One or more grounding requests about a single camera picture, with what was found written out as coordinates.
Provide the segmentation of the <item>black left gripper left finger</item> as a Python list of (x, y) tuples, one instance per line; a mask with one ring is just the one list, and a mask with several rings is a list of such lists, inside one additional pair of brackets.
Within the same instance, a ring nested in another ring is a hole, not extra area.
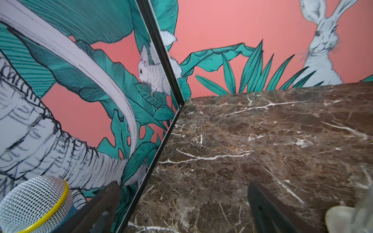
[(112, 181), (53, 232), (109, 233), (114, 222), (119, 197), (120, 186), (117, 181)]

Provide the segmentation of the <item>clear tall plastic tumbler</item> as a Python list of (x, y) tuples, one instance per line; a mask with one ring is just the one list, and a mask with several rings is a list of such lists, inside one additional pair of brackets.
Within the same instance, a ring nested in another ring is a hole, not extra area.
[(373, 231), (373, 187), (354, 208), (334, 206), (325, 215), (329, 233), (371, 233)]

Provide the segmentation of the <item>blue toy microphone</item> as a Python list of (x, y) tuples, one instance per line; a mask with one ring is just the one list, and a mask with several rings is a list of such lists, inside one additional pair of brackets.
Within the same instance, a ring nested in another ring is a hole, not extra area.
[(67, 187), (65, 180), (54, 176), (37, 176), (19, 184), (1, 179), (1, 232), (19, 233), (38, 222)]

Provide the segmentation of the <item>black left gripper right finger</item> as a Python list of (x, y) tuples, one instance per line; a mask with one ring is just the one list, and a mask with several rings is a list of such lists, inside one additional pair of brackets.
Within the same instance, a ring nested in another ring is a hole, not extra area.
[(248, 186), (248, 202), (258, 233), (318, 233), (258, 181)]

